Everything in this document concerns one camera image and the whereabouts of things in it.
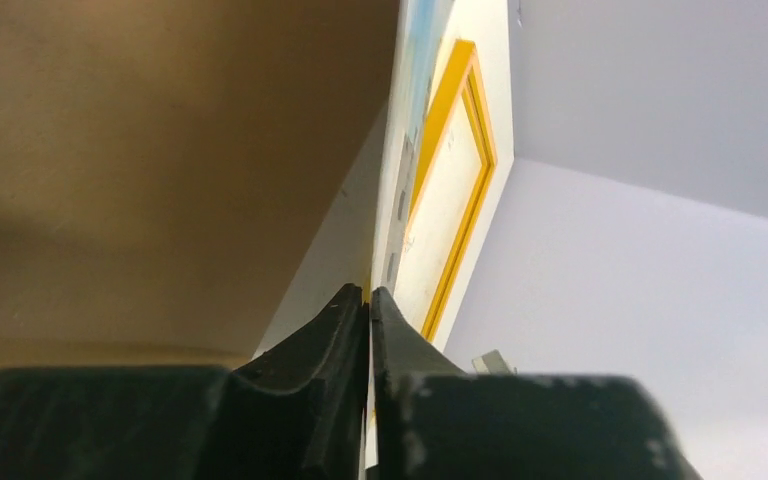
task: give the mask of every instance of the yellow molding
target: yellow molding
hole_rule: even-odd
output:
[[[496,146],[490,127],[490,114],[485,101],[484,83],[481,78],[478,55],[475,44],[467,40],[455,42],[426,118],[417,163],[408,230],[413,223],[414,213],[422,203],[422,194],[428,173],[432,171],[443,143],[443,135],[449,126],[455,108],[458,106],[458,100],[461,100],[466,109],[473,140],[481,159],[481,169],[473,185],[469,203],[464,211],[464,216],[443,268],[443,274],[437,284],[431,306],[422,326],[421,333],[428,341],[433,340],[437,333],[440,318],[449,300],[452,284],[460,269],[478,213],[484,203],[487,187],[496,167]]]

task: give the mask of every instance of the gray wall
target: gray wall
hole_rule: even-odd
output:
[[[768,217],[768,0],[511,0],[518,157]]]
[[[515,162],[446,347],[641,380],[705,478],[768,478],[768,220]]]

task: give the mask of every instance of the yellow trim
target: yellow trim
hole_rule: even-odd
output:
[[[462,101],[469,118],[473,139],[481,158],[481,170],[478,172],[469,203],[422,326],[422,336],[428,341],[433,340],[437,333],[440,318],[451,294],[452,284],[460,269],[478,213],[484,203],[490,179],[496,168],[496,146],[493,141],[493,131],[490,128],[490,114],[484,97],[484,83],[481,78],[478,55],[475,44],[467,40],[455,42],[428,112],[417,163],[408,230],[413,223],[414,213],[422,202],[425,181],[428,173],[433,169],[458,99]]]

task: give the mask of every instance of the ceiling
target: ceiling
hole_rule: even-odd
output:
[[[509,3],[517,157],[768,217],[768,1]]]

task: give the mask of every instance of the brown wall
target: brown wall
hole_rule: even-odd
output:
[[[397,10],[0,1],[0,337],[250,355],[386,102]]]

